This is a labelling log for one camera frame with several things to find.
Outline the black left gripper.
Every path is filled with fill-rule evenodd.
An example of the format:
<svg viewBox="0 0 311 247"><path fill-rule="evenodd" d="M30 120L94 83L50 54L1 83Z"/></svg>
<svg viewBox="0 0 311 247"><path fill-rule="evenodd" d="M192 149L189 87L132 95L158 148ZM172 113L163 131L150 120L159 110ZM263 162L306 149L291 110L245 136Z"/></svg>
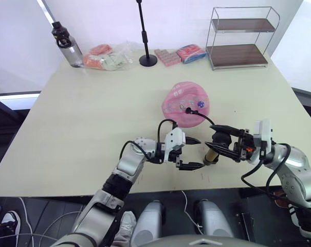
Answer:
<svg viewBox="0 0 311 247"><path fill-rule="evenodd" d="M197 145L197 144L200 144L200 141L196 138L186 136L185 143L186 145ZM180 159L181 154L182 154L182 148L179 148L178 150L170 151L168 162L175 163L176 167L178 167L179 170L184 170L184 171L193 171L193 170L203 168L205 166L204 164L197 163L197 162L188 162L187 164L185 164Z"/></svg>

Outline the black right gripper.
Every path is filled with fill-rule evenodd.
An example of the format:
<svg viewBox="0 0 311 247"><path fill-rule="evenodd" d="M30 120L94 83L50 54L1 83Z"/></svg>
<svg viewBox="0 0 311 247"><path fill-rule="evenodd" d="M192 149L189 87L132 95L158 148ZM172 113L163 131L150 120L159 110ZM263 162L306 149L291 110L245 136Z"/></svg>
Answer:
<svg viewBox="0 0 311 247"><path fill-rule="evenodd" d="M210 128L216 132L223 132L238 137L237 142L234 143L233 150L222 144L205 142L210 149L218 155L228 157L235 162L251 160L251 157L257 148L254 144L253 136L249 133L249 130L237 129L226 125L211 125Z"/></svg>

